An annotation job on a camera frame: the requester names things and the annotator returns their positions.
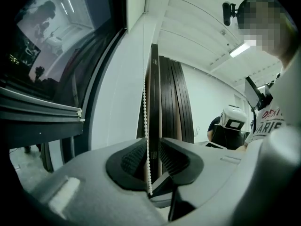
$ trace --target vertical slat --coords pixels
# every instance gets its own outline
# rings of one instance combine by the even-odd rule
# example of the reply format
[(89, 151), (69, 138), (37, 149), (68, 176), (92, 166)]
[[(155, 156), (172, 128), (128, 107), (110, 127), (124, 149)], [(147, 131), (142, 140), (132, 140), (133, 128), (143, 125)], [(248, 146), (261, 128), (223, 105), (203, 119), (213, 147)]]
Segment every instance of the vertical slat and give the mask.
[(160, 81), (161, 81), (161, 111), (162, 111), (162, 137), (168, 137), (167, 134), (167, 124), (166, 124), (166, 120), (167, 120), (167, 116), (166, 116), (166, 110), (169, 107), (169, 105), (166, 105), (166, 97), (168, 95), (168, 93), (165, 95), (165, 91), (166, 91), (166, 71), (167, 71), (167, 66), (166, 66), (166, 62), (163, 56), (159, 57), (159, 67), (160, 67)]
[(172, 118), (171, 120), (171, 124), (170, 127), (172, 128), (172, 134), (170, 138), (174, 138), (177, 139), (177, 125), (176, 125), (176, 92), (175, 92), (175, 87), (174, 87), (174, 78), (173, 78), (173, 72), (172, 72), (172, 68), (170, 63), (167, 63), (167, 67), (168, 67), (168, 83), (169, 83), (169, 87), (170, 87), (170, 91), (171, 93), (168, 94), (168, 96), (170, 97), (170, 117)]
[(166, 137), (173, 138), (174, 127), (173, 127), (173, 111), (172, 111), (172, 101), (171, 101), (171, 87), (170, 87), (170, 78), (169, 78), (169, 70), (168, 70), (168, 62), (167, 59), (164, 58), (165, 61), (165, 102), (166, 102)]
[(186, 142), (190, 142), (190, 118), (189, 118), (189, 112), (188, 112), (188, 104), (187, 104), (187, 99), (186, 99), (186, 91), (181, 75), (181, 71), (179, 69), (179, 62), (174, 61), (174, 68), (177, 74), (178, 78), (178, 83), (179, 83), (179, 89), (180, 89), (180, 94), (181, 94), (181, 99), (182, 99), (182, 104), (183, 104), (183, 117), (184, 117), (184, 124), (185, 124), (185, 133), (186, 133)]
[(179, 78), (178, 78), (178, 74), (177, 74), (176, 69), (175, 69), (175, 65), (174, 65), (173, 61), (169, 60), (169, 63), (170, 63), (171, 68), (172, 68), (173, 77), (174, 77), (174, 84), (175, 84), (175, 89), (176, 89), (176, 95), (177, 95), (177, 99), (178, 99), (178, 105), (179, 105), (179, 111), (180, 111), (180, 120), (181, 120), (182, 141), (186, 141), (185, 118), (184, 118), (185, 117), (184, 116), (185, 104), (184, 104), (184, 100), (182, 99), (182, 96), (181, 96)]
[(191, 106), (190, 106), (190, 100), (189, 100), (189, 95), (188, 95), (188, 90), (183, 74), (183, 70), (181, 67), (181, 64), (179, 62), (175, 62), (177, 64), (177, 70), (178, 70), (178, 78), (181, 80), (181, 88), (183, 91), (183, 96), (185, 100), (185, 111), (186, 111), (186, 120), (187, 124), (185, 126), (188, 128), (188, 140), (187, 142), (189, 143), (194, 143), (194, 133), (193, 133), (193, 122), (192, 122), (192, 114), (191, 114)]
[(152, 183), (158, 179), (158, 147), (159, 147), (159, 57), (158, 45), (151, 45), (150, 63), (150, 121), (149, 121), (149, 140), (150, 140), (150, 171)]

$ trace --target white ceiling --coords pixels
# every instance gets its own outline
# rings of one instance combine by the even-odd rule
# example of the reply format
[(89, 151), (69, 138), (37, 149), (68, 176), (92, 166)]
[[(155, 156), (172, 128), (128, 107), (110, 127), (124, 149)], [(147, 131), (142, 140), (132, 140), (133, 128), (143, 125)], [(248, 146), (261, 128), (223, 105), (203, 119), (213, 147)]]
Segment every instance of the white ceiling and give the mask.
[[(275, 78), (281, 63), (254, 47), (235, 58), (229, 56), (229, 51), (243, 42), (243, 37), (236, 19), (229, 27), (223, 24), (225, 1), (235, 3), (238, 8), (243, 0), (150, 0), (147, 6), (150, 12), (156, 11), (159, 19), (160, 55), (212, 74), (243, 93), (246, 76), (260, 86)], [(158, 11), (158, 4), (163, 12)]]
[(127, 0), (127, 32), (130, 32), (134, 24), (144, 12), (145, 0)]
[[(71, 23), (83, 25), (85, 27), (94, 29), (85, 0), (70, 0), (74, 12), (72, 11), (68, 0), (59, 1), (63, 3), (68, 13), (67, 17)], [(61, 5), (59, 6), (59, 9), (61, 9), (64, 13), (64, 10)]]

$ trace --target person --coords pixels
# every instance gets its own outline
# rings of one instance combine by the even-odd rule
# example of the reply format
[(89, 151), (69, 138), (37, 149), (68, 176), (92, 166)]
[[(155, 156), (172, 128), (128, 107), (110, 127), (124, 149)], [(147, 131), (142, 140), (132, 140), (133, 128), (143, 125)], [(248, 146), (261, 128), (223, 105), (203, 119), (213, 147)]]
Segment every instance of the person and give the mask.
[[(256, 46), (277, 57), (282, 63), (281, 74), (293, 63), (298, 63), (300, 41), (298, 31), (290, 16), (275, 0), (244, 0), (238, 8), (238, 27), (244, 35), (256, 40)], [(256, 119), (256, 131), (251, 131), (244, 145), (245, 151), (255, 140), (264, 139), (273, 130), (285, 125), (285, 120), (274, 100), (260, 110)]]
[(48, 0), (38, 6), (34, 12), (27, 12), (17, 23), (19, 29), (24, 35), (41, 49), (41, 38), (44, 37), (44, 31), (49, 27), (50, 19), (55, 17), (56, 6), (54, 2)]
[(216, 129), (217, 124), (220, 122), (220, 120), (221, 120), (221, 117), (218, 116), (210, 123), (208, 132), (207, 132), (207, 137), (208, 137), (209, 141), (212, 141), (214, 131)]
[[(39, 152), (41, 152), (41, 144), (36, 144), (36, 146), (37, 146)], [(24, 147), (24, 153), (28, 154), (28, 153), (30, 153), (30, 151), (31, 151), (31, 146)]]

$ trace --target white t-shirt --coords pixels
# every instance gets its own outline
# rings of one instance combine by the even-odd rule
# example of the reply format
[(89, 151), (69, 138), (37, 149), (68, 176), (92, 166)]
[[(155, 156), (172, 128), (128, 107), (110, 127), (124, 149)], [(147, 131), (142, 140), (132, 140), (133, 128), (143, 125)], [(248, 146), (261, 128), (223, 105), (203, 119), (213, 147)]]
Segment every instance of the white t-shirt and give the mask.
[(284, 118), (279, 107), (276, 105), (276, 102), (272, 100), (267, 107), (259, 111), (256, 118), (256, 131), (253, 134), (253, 128), (251, 129), (251, 133), (247, 137), (246, 143), (249, 144), (258, 139), (264, 139), (273, 130), (283, 125), (285, 125)]

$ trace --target gray plastic panel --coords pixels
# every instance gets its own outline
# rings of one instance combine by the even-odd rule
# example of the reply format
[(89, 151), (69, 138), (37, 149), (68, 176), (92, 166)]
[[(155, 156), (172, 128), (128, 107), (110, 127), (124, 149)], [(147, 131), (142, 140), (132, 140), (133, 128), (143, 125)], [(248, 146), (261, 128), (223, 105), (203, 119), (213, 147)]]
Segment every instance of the gray plastic panel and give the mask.
[(169, 177), (168, 172), (163, 173), (151, 186), (152, 189), (155, 190), (161, 183), (164, 182), (165, 179)]
[[(301, 166), (300, 145), (301, 129), (293, 127), (277, 129), (264, 141), (253, 141), (234, 173), (202, 205), (194, 198), (200, 198), (198, 194), (206, 194), (208, 190), (179, 187), (183, 200), (198, 205), (198, 208), (170, 225), (258, 225), (262, 215)], [(209, 177), (204, 178), (202, 183), (210, 180)]]
[(164, 195), (153, 197), (150, 200), (156, 208), (165, 208), (170, 206), (172, 197), (173, 193), (167, 193)]
[(66, 219), (78, 225), (162, 225), (165, 220), (146, 192), (123, 190), (107, 175), (109, 156), (141, 139), (83, 153), (43, 181), (32, 195), (48, 205), (66, 178), (80, 180), (78, 191), (63, 210)]
[(166, 140), (199, 155), (203, 160), (204, 168), (198, 178), (192, 184), (178, 187), (181, 198), (196, 208), (208, 201), (223, 187), (245, 154), (244, 152), (199, 146), (174, 139)]
[(0, 119), (30, 122), (77, 122), (81, 109), (43, 101), (0, 87)]

